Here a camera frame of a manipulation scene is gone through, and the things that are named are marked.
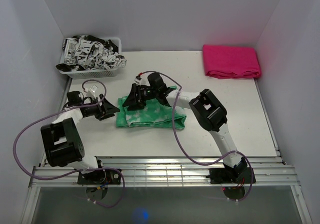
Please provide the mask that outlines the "green tie-dye trousers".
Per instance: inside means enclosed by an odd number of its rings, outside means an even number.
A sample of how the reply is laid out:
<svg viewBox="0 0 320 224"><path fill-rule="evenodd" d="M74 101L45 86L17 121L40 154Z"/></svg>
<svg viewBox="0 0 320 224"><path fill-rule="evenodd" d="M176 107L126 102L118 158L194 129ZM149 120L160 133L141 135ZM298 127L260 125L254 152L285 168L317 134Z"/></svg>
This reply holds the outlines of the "green tie-dye trousers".
<svg viewBox="0 0 320 224"><path fill-rule="evenodd" d="M141 110L129 110L123 107L127 96L118 98L117 104L120 111L116 115L117 128L152 127L171 129L174 122L177 130L185 128L186 112L182 107L176 107L172 115L172 107L161 105L156 99L146 101L146 106Z"/></svg>

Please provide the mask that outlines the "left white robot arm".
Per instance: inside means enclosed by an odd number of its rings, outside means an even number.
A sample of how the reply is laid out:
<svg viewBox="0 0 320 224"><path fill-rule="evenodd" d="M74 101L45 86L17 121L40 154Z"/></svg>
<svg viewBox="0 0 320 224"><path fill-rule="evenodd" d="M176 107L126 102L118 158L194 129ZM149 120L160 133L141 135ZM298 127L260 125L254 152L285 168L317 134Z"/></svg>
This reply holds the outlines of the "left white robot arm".
<svg viewBox="0 0 320 224"><path fill-rule="evenodd" d="M46 159L52 167L72 167L81 170L84 180L100 184L106 181L107 173L101 160L85 154L85 147L77 130L77 124L86 117L93 116L102 121L114 117L120 111L103 94L81 96L80 91L67 93L66 107L77 108L61 114L54 122L41 127Z"/></svg>

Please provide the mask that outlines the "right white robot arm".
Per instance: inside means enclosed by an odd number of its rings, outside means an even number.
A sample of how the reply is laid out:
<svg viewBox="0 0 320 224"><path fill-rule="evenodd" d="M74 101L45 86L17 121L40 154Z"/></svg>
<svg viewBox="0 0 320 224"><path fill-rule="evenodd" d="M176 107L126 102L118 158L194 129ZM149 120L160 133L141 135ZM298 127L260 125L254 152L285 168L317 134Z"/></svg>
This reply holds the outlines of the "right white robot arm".
<svg viewBox="0 0 320 224"><path fill-rule="evenodd" d="M130 93L123 103L129 110L142 110L147 101L156 99L168 107L182 107L192 110L199 125L213 137L222 155L223 167L209 169L208 178L212 184L218 183L254 183L253 169L244 155L240 154L230 135L227 125L227 110L209 89L199 93L185 92L182 88L168 87L160 73L148 75L148 85L141 83L141 75L137 75Z"/></svg>

